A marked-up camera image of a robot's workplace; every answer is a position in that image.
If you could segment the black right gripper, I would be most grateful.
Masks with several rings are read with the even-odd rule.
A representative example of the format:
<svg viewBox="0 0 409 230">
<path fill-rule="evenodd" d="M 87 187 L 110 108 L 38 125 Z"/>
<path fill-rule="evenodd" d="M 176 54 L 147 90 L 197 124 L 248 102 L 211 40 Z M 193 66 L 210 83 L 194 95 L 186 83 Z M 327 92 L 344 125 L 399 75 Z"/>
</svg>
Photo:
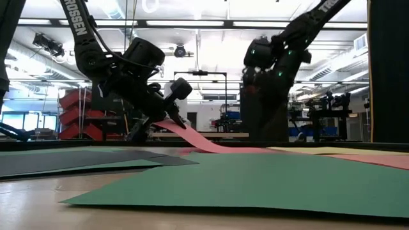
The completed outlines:
<svg viewBox="0 0 409 230">
<path fill-rule="evenodd" d="M 275 112 L 287 100 L 289 89 L 286 81 L 245 81 L 245 91 L 258 97 L 263 112 Z"/>
</svg>

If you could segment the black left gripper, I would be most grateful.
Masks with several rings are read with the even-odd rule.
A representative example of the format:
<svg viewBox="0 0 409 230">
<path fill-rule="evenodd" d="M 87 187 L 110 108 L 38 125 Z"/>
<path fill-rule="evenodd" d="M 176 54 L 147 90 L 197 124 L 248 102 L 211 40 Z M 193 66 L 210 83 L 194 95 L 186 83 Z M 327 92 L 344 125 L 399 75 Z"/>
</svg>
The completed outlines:
<svg viewBox="0 0 409 230">
<path fill-rule="evenodd" d="M 135 120 L 127 135 L 127 141 L 146 142 L 152 120 L 162 121 L 167 114 L 179 127 L 186 129 L 175 102 L 164 98 L 152 90 L 144 80 L 134 78 L 121 67 L 122 65 L 117 63 L 109 67 L 107 78 L 104 80 L 104 96 L 114 93 L 148 117 Z"/>
</svg>

